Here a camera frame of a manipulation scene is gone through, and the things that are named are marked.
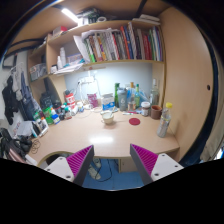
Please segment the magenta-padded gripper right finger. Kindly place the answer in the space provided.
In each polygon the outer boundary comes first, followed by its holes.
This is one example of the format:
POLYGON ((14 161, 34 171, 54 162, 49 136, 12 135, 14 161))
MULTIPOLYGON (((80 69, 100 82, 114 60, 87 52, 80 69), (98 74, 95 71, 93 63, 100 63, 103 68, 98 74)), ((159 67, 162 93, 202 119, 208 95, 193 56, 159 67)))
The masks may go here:
POLYGON ((150 184, 182 169, 182 166, 166 153, 157 155, 134 144, 130 145, 130 155, 144 185, 150 184))

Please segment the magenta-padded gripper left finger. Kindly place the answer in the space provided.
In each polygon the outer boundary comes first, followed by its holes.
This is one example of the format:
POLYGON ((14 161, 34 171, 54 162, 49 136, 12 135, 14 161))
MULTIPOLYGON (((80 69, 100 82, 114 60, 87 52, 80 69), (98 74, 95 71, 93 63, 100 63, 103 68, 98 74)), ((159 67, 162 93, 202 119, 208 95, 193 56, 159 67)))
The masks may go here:
POLYGON ((45 171, 81 186, 94 157, 94 146, 90 145, 65 157, 58 157, 45 171))

